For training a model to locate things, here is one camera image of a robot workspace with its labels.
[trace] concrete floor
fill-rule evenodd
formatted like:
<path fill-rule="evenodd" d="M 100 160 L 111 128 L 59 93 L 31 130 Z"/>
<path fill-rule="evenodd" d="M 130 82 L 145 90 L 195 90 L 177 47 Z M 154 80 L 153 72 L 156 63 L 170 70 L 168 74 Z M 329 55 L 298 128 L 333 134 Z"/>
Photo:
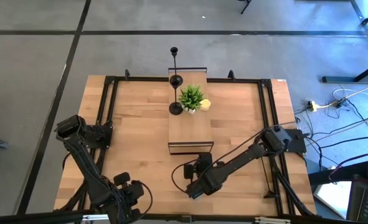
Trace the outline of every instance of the concrete floor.
<path fill-rule="evenodd" d="M 368 16 L 368 0 L 357 3 Z M 78 0 L 0 1 L 0 29 L 75 30 L 83 5 Z M 362 30 L 349 2 L 254 0 L 240 15 L 242 7 L 242 2 L 227 0 L 97 0 L 90 6 L 84 29 Z M 10 144 L 8 150 L 0 150 L 0 215 L 12 213 L 71 43 L 68 35 L 0 36 L 0 138 Z M 240 78 L 286 79 L 295 110 L 304 108 L 308 100 L 320 105 L 333 100 L 332 92 L 340 86 L 322 84 L 322 76 L 358 75 L 368 68 L 365 37 L 82 36 L 56 122 L 77 113 L 88 75 L 122 75 L 126 68 L 132 76 L 166 75 L 172 66 L 172 46 L 179 49 L 177 66 L 205 66 L 210 77 L 226 77 L 232 69 Z M 344 87 L 360 90 L 365 85 Z M 368 117 L 368 97 L 357 95 L 351 101 Z M 353 110 L 341 111 L 340 119 L 324 112 L 310 114 L 315 132 L 359 120 Z M 298 117 L 299 127 L 308 131 L 305 114 Z M 368 126 L 358 127 L 357 132 L 368 136 Z M 321 145 L 358 136 L 349 131 Z M 28 212 L 53 208 L 66 154 L 54 139 L 52 133 Z M 341 162 L 367 151 L 365 140 L 325 149 L 324 155 Z M 312 147 L 307 158 L 318 161 Z M 333 165 L 325 159 L 323 164 Z"/>

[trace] wooden table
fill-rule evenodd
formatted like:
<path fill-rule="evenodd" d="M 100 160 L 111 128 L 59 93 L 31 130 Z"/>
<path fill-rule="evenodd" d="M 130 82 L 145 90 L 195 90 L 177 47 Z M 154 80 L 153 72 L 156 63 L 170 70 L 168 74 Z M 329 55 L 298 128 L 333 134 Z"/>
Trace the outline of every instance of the wooden table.
<path fill-rule="evenodd" d="M 182 77 L 182 85 L 177 88 L 177 98 L 181 95 L 181 88 L 188 85 L 200 86 L 204 98 L 209 98 L 206 72 L 177 72 Z M 174 88 L 169 88 L 169 104 L 174 102 Z M 210 112 L 196 111 L 190 114 L 183 111 L 180 115 L 169 113 L 169 142 L 170 154 L 209 152 L 213 147 Z"/>
<path fill-rule="evenodd" d="M 87 124 L 95 124 L 104 79 L 104 76 L 88 77 L 79 111 L 79 115 L 86 119 Z M 272 86 L 279 122 L 293 121 L 293 109 L 286 82 L 272 80 Z M 172 170 L 178 164 L 197 156 L 169 154 L 167 142 L 170 88 L 168 82 L 119 82 L 113 113 L 113 137 L 106 152 L 103 174 L 112 179 L 115 175 L 127 171 L 132 179 L 147 184 L 154 197 L 150 213 L 275 216 L 274 199 L 263 198 L 268 188 L 260 159 L 230 175 L 222 189 L 211 196 L 193 200 L 175 188 L 171 181 Z M 255 84 L 208 83 L 208 95 L 212 102 L 209 113 L 212 138 L 215 142 L 212 154 L 215 159 L 261 130 L 263 120 Z M 268 119 L 272 124 L 271 116 L 268 116 Z M 225 161 L 246 148 L 247 146 L 244 146 L 239 149 Z M 304 161 L 296 154 L 286 154 L 286 162 L 292 188 L 308 209 L 316 213 Z M 269 167 L 268 159 L 264 159 L 264 163 Z M 272 186 L 269 169 L 267 175 Z M 182 188 L 189 183 L 183 178 L 182 169 L 177 170 L 174 178 Z M 82 180 L 79 169 L 69 157 L 62 174 L 55 208 L 60 208 L 68 201 Z M 287 213 L 282 187 L 281 196 L 284 212 Z M 149 205 L 149 199 L 149 195 L 145 193 L 137 207 L 144 211 Z"/>

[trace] green plant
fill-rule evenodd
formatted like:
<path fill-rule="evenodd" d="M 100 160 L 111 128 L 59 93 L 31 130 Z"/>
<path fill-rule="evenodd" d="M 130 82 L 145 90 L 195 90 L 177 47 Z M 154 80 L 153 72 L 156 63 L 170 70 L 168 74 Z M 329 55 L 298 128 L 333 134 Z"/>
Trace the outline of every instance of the green plant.
<path fill-rule="evenodd" d="M 186 89 L 181 88 L 181 96 L 179 96 L 178 100 L 184 107 L 191 110 L 198 110 L 203 100 L 201 87 L 188 85 Z"/>

